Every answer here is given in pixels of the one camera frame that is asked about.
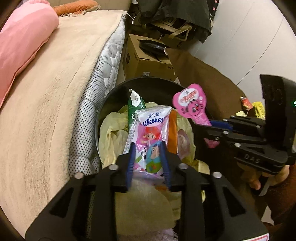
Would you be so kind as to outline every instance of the fluffy blanket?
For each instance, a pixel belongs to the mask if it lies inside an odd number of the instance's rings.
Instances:
[[[68,181],[78,104],[122,12],[60,18],[58,28],[15,79],[0,112],[0,206],[24,237]]]

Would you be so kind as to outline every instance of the orange pillow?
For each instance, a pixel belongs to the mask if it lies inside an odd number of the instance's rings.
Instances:
[[[101,8],[100,4],[93,0],[79,0],[53,7],[58,16],[69,13],[81,14],[83,10],[89,12],[96,11],[99,8]]]

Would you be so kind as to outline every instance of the white patterned mattress edge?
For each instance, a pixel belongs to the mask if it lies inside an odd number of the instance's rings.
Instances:
[[[116,84],[125,37],[124,19],[105,43],[80,100],[69,149],[69,177],[76,172],[91,175],[99,171],[95,122],[100,105]]]

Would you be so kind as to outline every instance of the white wall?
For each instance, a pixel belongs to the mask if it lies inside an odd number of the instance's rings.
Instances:
[[[188,50],[230,78],[251,102],[263,101],[260,74],[296,81],[296,36],[271,0],[221,0],[212,35]]]

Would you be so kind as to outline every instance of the pink plastic tag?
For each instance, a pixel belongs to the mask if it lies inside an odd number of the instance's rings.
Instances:
[[[178,92],[173,97],[173,105],[178,113],[186,118],[191,118],[196,124],[211,126],[205,114],[207,98],[198,84],[191,84],[188,88]],[[215,148],[220,142],[204,138],[209,148]]]

